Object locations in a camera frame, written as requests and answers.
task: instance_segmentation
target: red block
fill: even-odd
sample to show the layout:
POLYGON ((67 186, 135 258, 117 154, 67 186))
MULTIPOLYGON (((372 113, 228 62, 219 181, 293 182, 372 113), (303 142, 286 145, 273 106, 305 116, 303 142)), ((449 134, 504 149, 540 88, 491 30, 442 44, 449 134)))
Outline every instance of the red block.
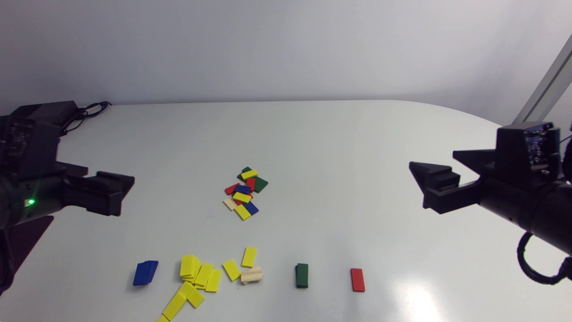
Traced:
POLYGON ((363 272, 361 268, 350 269, 352 273, 352 285, 354 292, 365 292, 366 285, 363 282, 363 272))
POLYGON ((251 188, 251 192, 254 190, 255 181, 256 181, 255 178, 247 179, 247 186, 249 186, 251 188))
POLYGON ((229 194, 233 193, 233 192, 234 192, 234 190, 235 190, 235 187, 236 187, 236 186, 238 186, 239 184, 240 184, 240 183, 237 183, 237 184, 233 184, 232 186, 230 186, 230 187, 226 188, 226 189, 224 190, 224 192, 226 192, 226 193, 227 193, 227 195, 229 195, 229 194))

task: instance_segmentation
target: blue block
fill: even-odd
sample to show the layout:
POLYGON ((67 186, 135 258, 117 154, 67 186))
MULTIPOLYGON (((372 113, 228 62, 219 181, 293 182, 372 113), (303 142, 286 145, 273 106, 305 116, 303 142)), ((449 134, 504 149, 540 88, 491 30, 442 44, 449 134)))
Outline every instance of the blue block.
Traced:
POLYGON ((250 201, 249 203, 243 203, 243 206, 248 210, 251 215, 254 215, 258 212, 258 208, 250 201))
POLYGON ((147 262, 137 264, 135 270, 135 278, 133 279, 133 286, 147 284, 147 274, 149 273, 150 265, 147 262))
POLYGON ((149 272, 147 272, 147 283, 151 283, 153 281, 153 276, 155 275, 155 271, 157 270, 157 265, 159 265, 158 261, 147 261, 149 263, 149 272))
POLYGON ((235 187, 235 192, 236 192, 236 193, 242 193, 242 194, 247 195, 247 194, 250 193, 250 187, 249 187, 249 186, 241 186, 241 185, 238 185, 238 186, 235 187))

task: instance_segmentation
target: yellow block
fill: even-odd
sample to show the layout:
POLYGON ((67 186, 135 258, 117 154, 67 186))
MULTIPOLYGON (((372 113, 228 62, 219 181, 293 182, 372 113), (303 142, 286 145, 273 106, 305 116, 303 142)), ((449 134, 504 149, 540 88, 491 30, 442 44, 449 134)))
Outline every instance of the yellow block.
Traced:
POLYGON ((190 290, 189 295, 186 297, 187 300, 195 307, 198 308, 201 305, 202 301, 205 297, 201 294, 201 292, 197 291, 196 288, 190 290))
POLYGON ((223 271, 220 269, 213 269, 210 273, 209 281, 206 283, 205 291, 216 293, 219 291, 220 277, 223 271))
POLYGON ((183 277, 182 280, 191 284, 194 283, 194 277, 183 277))
POLYGON ((192 275, 192 261, 193 255, 184 255, 181 259, 181 276, 192 275))
POLYGON ((213 271, 213 268, 215 268, 215 266, 209 263, 204 263, 202 265, 200 272, 194 279, 195 287, 196 285, 206 286, 206 282, 209 280, 210 273, 213 271))
POLYGON ((247 220, 252 215, 248 212, 248 210, 244 207, 244 205, 240 205, 235 208, 236 213, 242 218, 243 220, 247 220))
POLYGON ((177 315, 177 313, 181 310, 182 305, 185 304, 185 302, 186 298, 183 295, 175 293, 175 296, 173 296, 171 302, 169 302, 165 310, 163 310, 163 315, 167 319, 169 319, 169 321, 173 320, 175 318, 175 315, 177 315))
POLYGON ((191 285, 191 283, 189 282, 184 282, 181 287, 179 288, 179 290, 177 291, 177 293, 179 293, 180 295, 182 295, 184 298, 186 298, 186 296, 189 294, 190 290, 193 288, 193 285, 191 285))
POLYGON ((240 269, 232 258, 223 264, 223 268, 232 282, 240 277, 240 269))
POLYGON ((247 172, 243 172, 242 174, 240 174, 244 180, 246 179, 250 179, 250 178, 254 178, 258 175, 258 172, 256 172, 256 170, 250 170, 247 172))
POLYGON ((194 276, 195 278, 197 277, 198 271, 201 270, 201 266, 202 266, 201 261, 198 259, 198 257, 196 257, 196 258, 197 258, 197 262, 193 265, 193 267, 194 267, 194 274, 193 274, 193 276, 194 276))
POLYGON ((254 265, 254 259, 255 258, 256 258, 256 248, 247 247, 244 250, 243 266, 244 267, 252 267, 254 265))
POLYGON ((245 202, 245 203, 249 203, 249 202, 250 202, 250 199, 252 199, 252 197, 249 196, 249 195, 245 195, 245 194, 243 194, 243 193, 235 193, 235 194, 232 195, 232 199, 238 200, 238 201, 242 201, 242 202, 245 202))

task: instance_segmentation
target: stack of blue blocks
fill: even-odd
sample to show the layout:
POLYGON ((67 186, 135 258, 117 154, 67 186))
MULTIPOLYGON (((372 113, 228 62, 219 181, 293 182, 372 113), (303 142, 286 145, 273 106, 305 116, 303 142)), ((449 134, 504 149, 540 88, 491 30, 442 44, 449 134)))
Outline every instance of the stack of blue blocks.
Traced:
POLYGON ((157 265, 159 265, 158 261, 145 261, 137 264, 133 286, 151 283, 153 276, 155 275, 155 271, 157 270, 157 265))

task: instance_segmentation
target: metal pole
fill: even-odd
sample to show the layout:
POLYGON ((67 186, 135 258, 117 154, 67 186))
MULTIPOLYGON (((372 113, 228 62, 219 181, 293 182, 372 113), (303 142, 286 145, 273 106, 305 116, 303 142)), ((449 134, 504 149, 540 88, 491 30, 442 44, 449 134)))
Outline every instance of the metal pole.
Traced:
POLYGON ((542 121, 572 83, 572 35, 530 96, 514 123, 542 121))

